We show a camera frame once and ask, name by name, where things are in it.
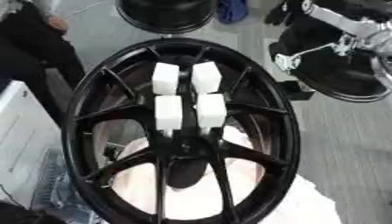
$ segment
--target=metal arm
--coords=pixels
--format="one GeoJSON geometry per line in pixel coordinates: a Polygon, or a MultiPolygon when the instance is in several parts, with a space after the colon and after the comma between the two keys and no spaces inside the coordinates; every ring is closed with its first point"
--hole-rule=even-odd
{"type": "Polygon", "coordinates": [[[296,69],[302,55],[326,47],[331,47],[341,57],[347,56],[355,48],[360,48],[374,53],[371,59],[374,77],[386,88],[392,89],[392,62],[389,62],[392,56],[392,23],[380,24],[365,17],[361,21],[355,21],[332,10],[319,7],[312,0],[304,0],[302,10],[310,17],[342,30],[344,34],[338,43],[322,45],[293,56],[278,54],[275,62],[282,70],[289,72],[296,69]]]}
{"type": "Polygon", "coordinates": [[[378,24],[373,20],[364,19],[362,21],[355,21],[332,10],[321,8],[313,3],[312,0],[304,0],[302,3],[302,10],[312,18],[333,25],[343,32],[362,39],[369,37],[382,28],[381,24],[378,24]]]}

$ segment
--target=gray floor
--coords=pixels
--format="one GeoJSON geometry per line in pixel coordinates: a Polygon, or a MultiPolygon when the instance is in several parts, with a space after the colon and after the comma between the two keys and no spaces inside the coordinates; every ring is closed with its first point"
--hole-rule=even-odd
{"type": "MultiPolygon", "coordinates": [[[[131,27],[118,17],[112,0],[69,16],[96,0],[63,0],[59,14],[67,17],[67,38],[87,70],[112,53],[158,35],[131,27]]],[[[230,46],[264,64],[278,79],[283,76],[265,56],[264,48],[281,29],[263,24],[274,0],[253,0],[250,16],[239,24],[213,21],[187,37],[230,46]]],[[[296,103],[301,122],[303,156],[300,174],[337,202],[344,224],[392,222],[392,100],[352,104],[317,94],[296,103]]]]}

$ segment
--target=white foam block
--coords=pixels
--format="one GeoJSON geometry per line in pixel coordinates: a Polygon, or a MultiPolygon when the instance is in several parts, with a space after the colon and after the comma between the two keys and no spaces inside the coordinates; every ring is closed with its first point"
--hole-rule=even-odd
{"type": "Polygon", "coordinates": [[[175,95],[179,84],[179,66],[158,62],[152,75],[156,95],[175,95]]]}
{"type": "Polygon", "coordinates": [[[182,126],[182,101],[177,95],[155,97],[157,130],[180,130],[182,126]]]}
{"type": "Polygon", "coordinates": [[[217,92],[221,84],[221,72],[214,62],[206,62],[193,66],[192,84],[198,94],[217,92]]]}
{"type": "Polygon", "coordinates": [[[202,129],[223,126],[228,113],[223,94],[200,94],[196,110],[202,129]]]}

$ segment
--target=person's knee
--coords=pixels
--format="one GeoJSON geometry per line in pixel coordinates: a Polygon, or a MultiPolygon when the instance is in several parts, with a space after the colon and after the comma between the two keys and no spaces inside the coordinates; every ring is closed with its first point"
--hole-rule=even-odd
{"type": "Polygon", "coordinates": [[[18,81],[38,81],[45,79],[43,67],[33,57],[16,59],[16,61],[0,63],[2,76],[18,81]]]}
{"type": "Polygon", "coordinates": [[[48,62],[53,66],[64,66],[78,61],[74,47],[65,40],[53,43],[50,51],[48,62]]]}

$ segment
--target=blue object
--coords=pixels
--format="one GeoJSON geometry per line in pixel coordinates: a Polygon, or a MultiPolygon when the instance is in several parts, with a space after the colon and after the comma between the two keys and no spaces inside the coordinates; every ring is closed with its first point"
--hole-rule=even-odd
{"type": "Polygon", "coordinates": [[[219,0],[218,19],[224,24],[243,20],[249,13],[248,0],[219,0]]]}

